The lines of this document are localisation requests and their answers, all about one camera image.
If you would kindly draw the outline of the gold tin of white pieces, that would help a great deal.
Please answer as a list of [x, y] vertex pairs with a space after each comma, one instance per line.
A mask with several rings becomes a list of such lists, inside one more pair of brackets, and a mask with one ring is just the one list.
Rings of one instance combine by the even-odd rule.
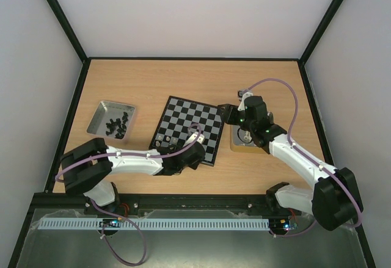
[[234, 152], [239, 153], [252, 153], [252, 154], [264, 154], [267, 152], [256, 146], [254, 142], [251, 141], [246, 143], [243, 140], [244, 134], [246, 131], [242, 130], [239, 126], [230, 125], [230, 149]]

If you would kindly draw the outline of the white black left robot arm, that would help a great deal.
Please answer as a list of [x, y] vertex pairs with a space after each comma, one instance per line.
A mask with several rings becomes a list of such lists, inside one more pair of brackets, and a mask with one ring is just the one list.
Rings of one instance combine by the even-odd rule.
[[61, 171], [55, 180], [64, 184], [67, 195], [83, 194], [97, 206], [112, 209], [119, 205], [119, 196], [107, 176], [120, 173], [172, 176], [187, 167], [195, 170], [205, 158], [203, 141], [204, 136], [195, 132], [182, 147], [130, 151], [94, 138], [61, 157]]

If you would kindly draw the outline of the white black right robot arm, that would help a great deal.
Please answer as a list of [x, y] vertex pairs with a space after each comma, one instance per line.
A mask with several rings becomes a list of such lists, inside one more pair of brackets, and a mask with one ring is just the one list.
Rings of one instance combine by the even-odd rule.
[[226, 124], [247, 131], [256, 147], [284, 162], [310, 186], [300, 189], [281, 183], [271, 188], [266, 199], [271, 213], [293, 208], [314, 216], [329, 231], [348, 222], [353, 227], [361, 224], [364, 207], [354, 173], [323, 162], [296, 143], [290, 132], [274, 123], [261, 96], [245, 93], [239, 105], [221, 104], [218, 108]]

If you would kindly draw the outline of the black white chess board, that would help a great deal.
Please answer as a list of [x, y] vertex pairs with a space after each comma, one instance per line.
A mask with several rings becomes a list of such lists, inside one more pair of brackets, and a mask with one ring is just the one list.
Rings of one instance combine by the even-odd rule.
[[[182, 147], [187, 138], [196, 131], [195, 128], [190, 127], [194, 123], [200, 125], [202, 134], [205, 136], [202, 144], [205, 159], [202, 163], [214, 166], [224, 128], [224, 122], [217, 106], [170, 96], [149, 148], [157, 148], [156, 141], [161, 143], [161, 147], [170, 145]], [[158, 135], [162, 135], [163, 139], [158, 140]], [[170, 137], [170, 142], [166, 142], [166, 137]], [[176, 144], [172, 143], [173, 138], [177, 139]]]

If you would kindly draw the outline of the black chess piece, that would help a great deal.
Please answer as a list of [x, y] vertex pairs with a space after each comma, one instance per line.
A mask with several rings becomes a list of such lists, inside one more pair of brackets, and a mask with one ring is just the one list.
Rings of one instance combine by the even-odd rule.
[[114, 139], [123, 139], [125, 136], [125, 131], [122, 128], [109, 128], [105, 134], [108, 137], [113, 137]]
[[106, 123], [106, 128], [108, 131], [113, 132], [118, 128], [119, 124], [117, 120], [113, 120], [112, 118], [109, 119], [109, 122]]
[[122, 122], [123, 123], [126, 123], [128, 121], [128, 113], [127, 112], [123, 112], [123, 115], [122, 115]]

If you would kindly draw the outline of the silver tray of black pieces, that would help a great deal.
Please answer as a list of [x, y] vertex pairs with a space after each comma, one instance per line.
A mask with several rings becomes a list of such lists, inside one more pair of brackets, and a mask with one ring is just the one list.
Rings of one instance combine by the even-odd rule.
[[107, 142], [125, 144], [136, 121], [136, 107], [114, 101], [100, 101], [89, 122], [86, 133]]

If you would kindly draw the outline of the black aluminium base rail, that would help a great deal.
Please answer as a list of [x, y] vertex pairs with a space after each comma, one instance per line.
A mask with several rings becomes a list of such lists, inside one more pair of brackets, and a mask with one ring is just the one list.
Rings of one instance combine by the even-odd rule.
[[[86, 214], [98, 214], [90, 200], [84, 196], [71, 197], [66, 194], [36, 193], [29, 211], [34, 209], [81, 209]], [[143, 216], [155, 210], [184, 211], [231, 211], [265, 218], [300, 215], [297, 209], [279, 208], [271, 211], [265, 195], [159, 195], [159, 194], [120, 194], [119, 202], [103, 208], [120, 215]]]

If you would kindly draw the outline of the black cage frame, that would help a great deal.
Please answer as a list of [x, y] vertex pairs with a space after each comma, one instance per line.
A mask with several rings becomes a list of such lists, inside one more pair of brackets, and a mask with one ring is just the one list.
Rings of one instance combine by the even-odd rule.
[[[332, 0], [329, 7], [326, 10], [326, 13], [322, 17], [318, 27], [316, 28], [314, 34], [312, 35], [307, 47], [305, 48], [302, 56], [298, 59], [295, 58], [262, 58], [262, 57], [87, 57], [85, 54], [77, 36], [71, 27], [62, 7], [59, 4], [58, 0], [46, 0], [49, 4], [51, 10], [53, 11], [57, 21], [61, 25], [62, 29], [65, 32], [65, 35], [68, 37], [71, 45], [76, 51], [78, 57], [82, 62], [81, 72], [79, 74], [78, 81], [76, 83], [75, 92], [73, 94], [70, 108], [65, 119], [64, 127], [59, 139], [58, 146], [53, 158], [53, 163], [48, 172], [48, 178], [46, 180], [44, 192], [35, 193], [32, 197], [32, 201], [29, 207], [29, 210], [26, 214], [25, 220], [23, 222], [20, 234], [15, 244], [14, 251], [10, 258], [8, 267], [17, 267], [17, 264], [20, 261], [22, 254], [22, 249], [26, 243], [27, 237], [27, 228], [32, 223], [33, 211], [36, 209], [43, 209], [47, 207], [48, 209], [59, 209], [59, 207], [80, 207], [81, 199], [77, 198], [65, 198], [65, 195], [54, 195], [54, 167], [60, 166], [59, 158], [60, 154], [65, 150], [65, 142], [68, 140], [71, 124], [75, 118], [76, 108], [79, 104], [81, 97], [81, 92], [86, 81], [87, 71], [90, 67], [92, 60], [183, 60], [183, 61], [255, 61], [255, 62], [267, 62], [267, 61], [279, 61], [279, 62], [297, 62], [299, 71], [301, 74], [302, 83], [304, 85], [305, 93], [307, 96], [307, 101], [309, 102], [309, 108], [311, 110], [312, 118], [315, 124], [316, 132], [318, 134], [318, 139], [320, 141], [320, 146], [323, 152], [326, 162], [333, 162], [331, 151], [329, 149], [328, 142], [326, 141], [326, 135], [324, 132], [324, 126], [321, 125], [321, 118], [318, 109], [315, 106], [315, 95], [313, 89], [310, 89], [310, 82], [308, 74], [305, 70], [305, 64], [309, 60], [312, 52], [315, 50], [316, 46], [321, 40], [321, 37], [325, 33], [327, 27], [331, 23], [333, 17], [337, 13], [338, 9], [342, 5], [344, 0]], [[358, 241], [360, 243], [360, 248], [364, 256], [367, 267], [376, 267], [375, 261], [373, 259], [372, 253], [370, 251], [370, 246], [368, 244], [365, 231], [363, 226], [356, 228]]]

